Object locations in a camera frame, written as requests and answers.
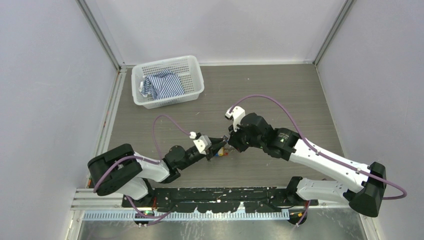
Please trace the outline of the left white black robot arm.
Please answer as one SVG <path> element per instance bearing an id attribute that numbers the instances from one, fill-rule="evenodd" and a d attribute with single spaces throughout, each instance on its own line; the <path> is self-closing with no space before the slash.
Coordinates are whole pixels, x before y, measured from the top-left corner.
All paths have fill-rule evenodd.
<path id="1" fill-rule="evenodd" d="M 162 159 L 152 159 L 135 152 L 128 143 L 92 158 L 87 167 L 94 193 L 108 196 L 119 193 L 148 207 L 154 199 L 149 181 L 168 184 L 180 177 L 180 171 L 202 159 L 210 160 L 227 143 L 228 137 L 195 139 L 194 146 L 173 146 Z"/>

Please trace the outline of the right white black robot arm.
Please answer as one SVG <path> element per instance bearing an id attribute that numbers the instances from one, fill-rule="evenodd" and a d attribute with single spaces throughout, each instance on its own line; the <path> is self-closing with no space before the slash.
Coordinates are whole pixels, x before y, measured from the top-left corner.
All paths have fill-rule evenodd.
<path id="1" fill-rule="evenodd" d="M 242 153 L 248 148 L 261 149 L 272 158 L 310 167 L 331 177 L 331 181 L 294 176 L 287 185 L 285 198 L 291 205 L 302 201 L 325 200 L 348 204 L 354 211 L 372 218 L 379 215 L 386 183 L 386 168 L 346 159 L 325 150 L 288 128 L 273 128 L 256 113 L 242 108 L 225 113 L 232 121 L 228 144 Z"/>

